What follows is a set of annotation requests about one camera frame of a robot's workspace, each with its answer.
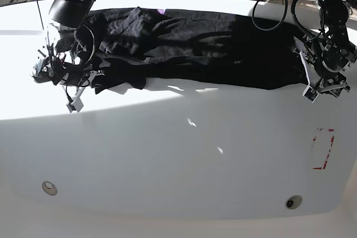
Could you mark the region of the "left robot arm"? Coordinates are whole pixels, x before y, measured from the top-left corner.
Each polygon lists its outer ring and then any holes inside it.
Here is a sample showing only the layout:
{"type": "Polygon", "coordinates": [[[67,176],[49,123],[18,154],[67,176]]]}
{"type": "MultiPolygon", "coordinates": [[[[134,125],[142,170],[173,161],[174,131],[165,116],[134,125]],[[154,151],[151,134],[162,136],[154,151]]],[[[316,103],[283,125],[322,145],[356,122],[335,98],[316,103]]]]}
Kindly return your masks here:
{"type": "Polygon", "coordinates": [[[319,34],[303,27],[296,16],[296,4],[291,3],[295,25],[305,34],[305,49],[300,58],[305,69],[307,86],[303,96],[315,101],[321,94],[339,97],[350,86],[342,74],[356,62],[356,45],[350,42],[346,23],[349,7],[356,7],[356,0],[317,0],[320,11],[319,34]]]}

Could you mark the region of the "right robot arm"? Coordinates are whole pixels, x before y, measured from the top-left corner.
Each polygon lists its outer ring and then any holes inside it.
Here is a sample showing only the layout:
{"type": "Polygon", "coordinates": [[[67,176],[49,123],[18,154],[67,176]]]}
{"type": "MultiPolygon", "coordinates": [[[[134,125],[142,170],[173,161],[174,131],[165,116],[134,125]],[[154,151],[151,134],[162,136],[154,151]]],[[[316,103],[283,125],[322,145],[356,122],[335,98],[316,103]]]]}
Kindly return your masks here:
{"type": "Polygon", "coordinates": [[[95,43],[89,47],[85,59],[79,57],[67,62],[66,54],[75,45],[75,32],[84,27],[94,38],[94,32],[84,24],[95,0],[54,0],[50,10],[50,23],[43,28],[45,44],[38,49],[37,62],[32,69],[32,78],[38,84],[52,82],[61,85],[63,90],[69,86],[76,88],[74,96],[67,95],[67,108],[79,112],[83,108],[80,97],[92,81],[100,74],[93,70],[91,62],[95,54],[95,43]]]}

